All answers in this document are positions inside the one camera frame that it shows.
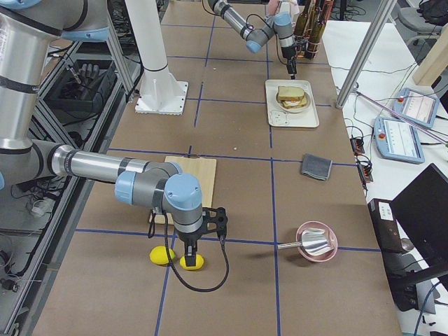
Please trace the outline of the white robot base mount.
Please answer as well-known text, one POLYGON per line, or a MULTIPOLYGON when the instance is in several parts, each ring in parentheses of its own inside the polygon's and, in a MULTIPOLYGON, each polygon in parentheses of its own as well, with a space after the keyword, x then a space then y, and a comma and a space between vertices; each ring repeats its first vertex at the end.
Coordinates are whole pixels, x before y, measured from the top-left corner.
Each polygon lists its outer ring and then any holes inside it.
POLYGON ((179 116, 188 83, 176 80, 169 70, 156 2, 130 0, 125 4, 143 67, 136 112, 179 116))

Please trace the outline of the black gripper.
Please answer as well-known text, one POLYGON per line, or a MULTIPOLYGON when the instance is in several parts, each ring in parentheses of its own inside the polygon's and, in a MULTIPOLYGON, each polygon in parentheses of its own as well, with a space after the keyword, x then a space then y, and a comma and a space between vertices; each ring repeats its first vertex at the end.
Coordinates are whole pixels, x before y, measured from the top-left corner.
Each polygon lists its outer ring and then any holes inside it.
POLYGON ((288 75, 291 79, 295 79, 296 76, 296 47, 295 45, 290 46, 282 46, 281 52, 283 55, 283 58, 286 60, 286 66, 288 75))
POLYGON ((196 266, 197 241, 209 232, 200 228, 194 232, 178 232, 179 239, 184 243, 184 258, 186 267, 196 266))

